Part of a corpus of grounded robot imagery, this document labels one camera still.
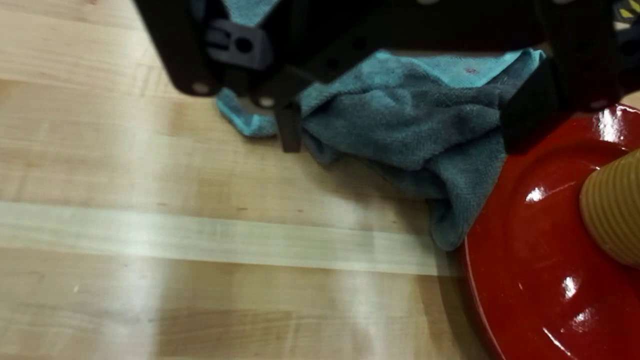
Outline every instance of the blue microfiber towel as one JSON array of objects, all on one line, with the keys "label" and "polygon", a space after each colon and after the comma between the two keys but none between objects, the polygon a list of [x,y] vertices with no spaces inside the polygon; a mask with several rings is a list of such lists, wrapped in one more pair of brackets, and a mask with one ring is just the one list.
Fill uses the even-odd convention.
[{"label": "blue microfiber towel", "polygon": [[[300,94],[304,145],[320,163],[340,156],[377,163],[401,190],[430,204],[433,240],[456,249],[504,163],[500,107],[542,55],[538,49],[500,55],[381,49],[336,82]],[[277,134],[274,118],[244,109],[231,90],[216,104],[241,134]]]}]

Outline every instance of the red disc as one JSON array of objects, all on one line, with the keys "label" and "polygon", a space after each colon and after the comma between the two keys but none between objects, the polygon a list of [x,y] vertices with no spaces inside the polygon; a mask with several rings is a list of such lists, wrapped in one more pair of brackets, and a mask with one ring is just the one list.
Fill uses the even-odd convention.
[{"label": "red disc", "polygon": [[634,147],[640,113],[617,106],[509,156],[465,242],[474,304],[502,358],[640,358],[640,270],[596,246],[579,197],[588,174]]}]

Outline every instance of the wooden floor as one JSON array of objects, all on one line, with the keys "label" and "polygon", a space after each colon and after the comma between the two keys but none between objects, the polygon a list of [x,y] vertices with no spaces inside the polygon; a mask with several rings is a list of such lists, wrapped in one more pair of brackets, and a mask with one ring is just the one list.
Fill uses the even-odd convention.
[{"label": "wooden floor", "polygon": [[0,358],[486,358],[426,233],[176,94],[133,0],[0,0]]}]

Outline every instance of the black plastic machine part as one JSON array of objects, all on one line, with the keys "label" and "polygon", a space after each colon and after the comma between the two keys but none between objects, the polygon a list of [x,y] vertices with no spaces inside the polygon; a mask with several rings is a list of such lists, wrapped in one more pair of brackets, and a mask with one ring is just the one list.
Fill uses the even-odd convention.
[{"label": "black plastic machine part", "polygon": [[614,29],[612,0],[281,0],[256,25],[222,0],[134,0],[172,83],[222,88],[272,109],[287,152],[300,147],[297,96],[373,52],[549,55],[502,109],[509,152],[526,149],[564,111],[595,111],[640,83],[640,35]]}]

